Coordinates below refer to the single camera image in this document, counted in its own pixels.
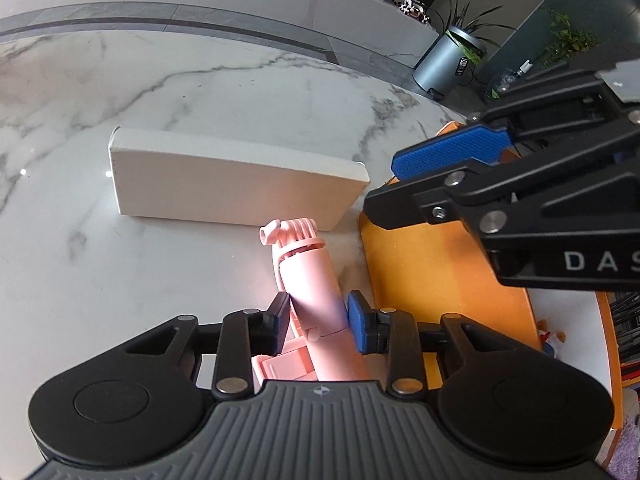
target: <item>marble table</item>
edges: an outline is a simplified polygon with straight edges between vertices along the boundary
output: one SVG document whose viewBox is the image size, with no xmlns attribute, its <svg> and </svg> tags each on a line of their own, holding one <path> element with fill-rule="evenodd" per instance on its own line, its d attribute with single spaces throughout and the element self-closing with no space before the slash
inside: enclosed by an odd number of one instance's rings
<svg viewBox="0 0 640 480">
<path fill-rule="evenodd" d="M 257 228 L 118 214 L 114 127 L 359 160 L 377 187 L 396 150 L 450 119 L 369 76 L 254 44 L 123 30 L 0 44 L 0 477 L 42 461 L 26 410 L 51 376 L 178 314 L 219 322 L 276 293 Z M 325 237 L 342 290 L 371 299 L 361 206 Z"/>
</svg>

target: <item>pink plastic device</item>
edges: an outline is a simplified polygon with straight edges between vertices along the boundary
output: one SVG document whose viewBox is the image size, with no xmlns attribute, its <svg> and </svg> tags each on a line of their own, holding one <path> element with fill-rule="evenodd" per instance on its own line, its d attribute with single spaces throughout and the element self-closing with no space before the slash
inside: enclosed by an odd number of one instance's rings
<svg viewBox="0 0 640 480">
<path fill-rule="evenodd" d="M 265 379 L 357 381 L 368 379 L 356 350 L 347 310 L 329 253 L 309 218 L 273 220 L 260 229 L 260 241 L 273 248 L 278 289 L 291 295 L 290 328 L 282 354 L 256 356 L 254 371 Z"/>
</svg>

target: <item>trash can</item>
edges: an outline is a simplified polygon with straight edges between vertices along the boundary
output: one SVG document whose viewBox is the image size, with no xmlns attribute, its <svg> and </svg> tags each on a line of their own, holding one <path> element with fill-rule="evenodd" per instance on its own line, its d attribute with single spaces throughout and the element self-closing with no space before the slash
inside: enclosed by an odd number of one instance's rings
<svg viewBox="0 0 640 480">
<path fill-rule="evenodd" d="M 482 40 L 464 30 L 449 27 L 414 70 L 414 81 L 432 98 L 440 101 L 463 79 L 473 59 L 486 54 Z"/>
</svg>

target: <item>floor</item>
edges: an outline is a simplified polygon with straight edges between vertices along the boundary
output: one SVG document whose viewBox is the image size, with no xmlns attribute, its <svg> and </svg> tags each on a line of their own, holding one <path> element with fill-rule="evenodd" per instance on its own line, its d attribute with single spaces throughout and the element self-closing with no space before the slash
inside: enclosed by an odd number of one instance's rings
<svg viewBox="0 0 640 480">
<path fill-rule="evenodd" d="M 0 19 L 0 43 L 43 34 L 116 28 L 165 30 L 263 44 L 324 59 L 426 96 L 412 77 L 412 67 L 371 50 L 295 25 L 207 7 L 152 2 L 53 7 Z M 463 86 L 455 88 L 443 104 L 466 116 L 484 109 L 475 92 Z"/>
</svg>

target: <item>gray ribbed cover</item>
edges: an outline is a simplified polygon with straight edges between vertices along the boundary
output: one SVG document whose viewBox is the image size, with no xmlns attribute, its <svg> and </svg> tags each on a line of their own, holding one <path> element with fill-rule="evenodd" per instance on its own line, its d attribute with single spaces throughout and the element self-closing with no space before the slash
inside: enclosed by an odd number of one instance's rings
<svg viewBox="0 0 640 480">
<path fill-rule="evenodd" d="M 96 471 L 46 463 L 34 480 L 606 479 L 594 463 L 563 472 L 502 470 L 450 443 L 420 404 L 375 382 L 270 381 L 223 402 L 199 434 L 155 462 Z"/>
</svg>

